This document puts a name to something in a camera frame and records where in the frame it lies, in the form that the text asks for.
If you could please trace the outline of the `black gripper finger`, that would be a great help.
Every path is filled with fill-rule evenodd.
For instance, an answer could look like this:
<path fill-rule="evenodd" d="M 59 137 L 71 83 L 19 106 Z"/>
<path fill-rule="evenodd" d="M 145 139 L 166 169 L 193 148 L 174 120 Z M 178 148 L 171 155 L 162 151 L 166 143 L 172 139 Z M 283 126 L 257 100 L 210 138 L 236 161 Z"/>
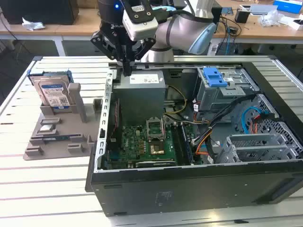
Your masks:
<path fill-rule="evenodd" d="M 155 43 L 155 38 L 146 38 L 127 44 L 127 76 L 131 75 L 135 60 L 140 60 Z"/>
<path fill-rule="evenodd" d="M 123 68 L 124 76 L 128 76 L 128 61 L 117 31 L 99 30 L 92 36 L 90 41 L 110 60 L 117 60 Z"/>

